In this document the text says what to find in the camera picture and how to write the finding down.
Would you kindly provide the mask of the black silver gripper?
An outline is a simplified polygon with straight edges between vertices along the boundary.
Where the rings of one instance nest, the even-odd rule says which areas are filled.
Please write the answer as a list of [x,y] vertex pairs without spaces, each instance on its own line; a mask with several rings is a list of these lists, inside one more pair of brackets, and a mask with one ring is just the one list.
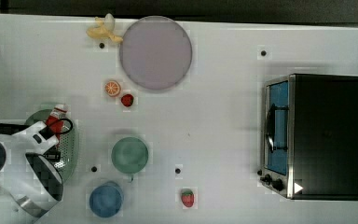
[[27,133],[31,136],[31,143],[34,145],[35,153],[52,162],[60,160],[61,152],[57,149],[59,140],[45,122],[38,121],[31,125]]

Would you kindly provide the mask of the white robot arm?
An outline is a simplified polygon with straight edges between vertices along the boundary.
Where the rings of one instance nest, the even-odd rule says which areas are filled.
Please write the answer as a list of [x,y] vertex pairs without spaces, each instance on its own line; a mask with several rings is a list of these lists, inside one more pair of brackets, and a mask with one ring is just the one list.
[[43,121],[17,133],[0,133],[0,188],[30,217],[42,217],[62,200],[62,177],[44,156],[58,143]]

